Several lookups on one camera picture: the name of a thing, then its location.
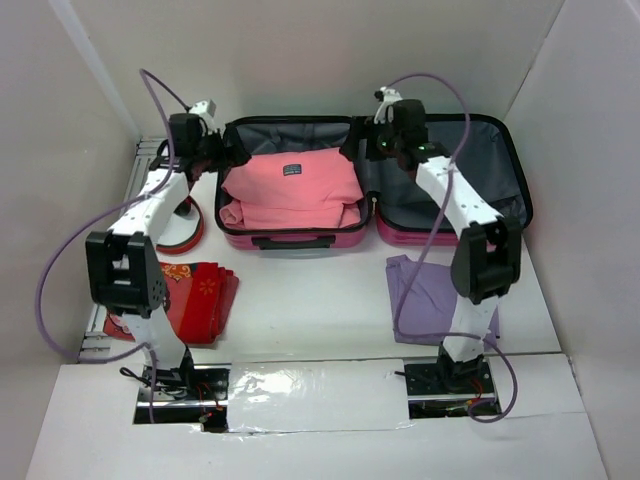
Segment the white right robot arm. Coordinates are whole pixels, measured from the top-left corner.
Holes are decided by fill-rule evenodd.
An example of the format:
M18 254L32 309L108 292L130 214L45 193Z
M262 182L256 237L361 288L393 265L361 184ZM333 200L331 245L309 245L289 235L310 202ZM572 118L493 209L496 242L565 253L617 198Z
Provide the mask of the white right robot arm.
M430 142L421 101L404 99L393 89L377 95L369 120L354 126L350 137L366 137L371 160L394 158L438 206L433 230L448 221L457 237L450 266L456 306L440 341L436 379L448 392L460 391L482 369L490 324L499 300L520 278L522 229L484 200L457 166L462 149L452 154Z

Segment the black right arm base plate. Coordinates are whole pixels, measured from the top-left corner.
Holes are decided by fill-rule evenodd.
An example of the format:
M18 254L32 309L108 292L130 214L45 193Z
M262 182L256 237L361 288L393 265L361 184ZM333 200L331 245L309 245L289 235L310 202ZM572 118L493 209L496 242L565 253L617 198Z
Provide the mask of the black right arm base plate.
M478 417L502 413L487 361L479 373L449 382L440 378L434 362L405 363L394 375L405 381L411 420L467 417L470 407Z

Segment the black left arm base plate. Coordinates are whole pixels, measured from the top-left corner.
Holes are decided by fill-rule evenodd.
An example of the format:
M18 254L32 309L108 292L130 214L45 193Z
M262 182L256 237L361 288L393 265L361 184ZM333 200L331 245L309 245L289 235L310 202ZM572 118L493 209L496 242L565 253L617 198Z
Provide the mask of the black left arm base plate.
M228 431L229 365L197 365L187 386L169 386L157 381L151 394L151 373L136 374L127 367L121 376L138 383L133 423L194 424L203 432Z

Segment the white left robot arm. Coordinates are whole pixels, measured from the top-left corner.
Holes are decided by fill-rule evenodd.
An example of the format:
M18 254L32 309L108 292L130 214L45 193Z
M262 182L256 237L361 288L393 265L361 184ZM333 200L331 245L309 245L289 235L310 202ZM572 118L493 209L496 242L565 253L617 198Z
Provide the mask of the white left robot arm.
M122 319L145 350L150 386L184 399L196 390L198 376L164 309L168 287L156 246L201 174L240 166L249 157L224 144L208 102L171 115L168 127L166 147L138 196L108 230L90 233L85 249L92 299Z

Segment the purple shirt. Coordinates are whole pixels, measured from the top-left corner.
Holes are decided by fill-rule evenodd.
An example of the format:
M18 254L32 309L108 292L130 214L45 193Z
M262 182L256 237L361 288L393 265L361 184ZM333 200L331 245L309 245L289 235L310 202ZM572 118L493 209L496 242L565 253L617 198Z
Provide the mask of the purple shirt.
M386 279L391 304L391 316L399 305L415 262L406 255L386 260ZM438 345L442 337L435 333L448 332L457 303L457 293L451 283L448 266L423 263L412 283L403 308L399 326L393 327L397 343Z

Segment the pink hoodie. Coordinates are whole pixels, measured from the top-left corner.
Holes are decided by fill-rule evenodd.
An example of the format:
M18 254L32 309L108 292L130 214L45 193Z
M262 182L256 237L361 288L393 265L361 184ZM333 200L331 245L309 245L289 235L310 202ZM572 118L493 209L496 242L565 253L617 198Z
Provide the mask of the pink hoodie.
M346 228L361 221L364 194L353 163L337 148L253 156L230 170L220 211L231 229Z

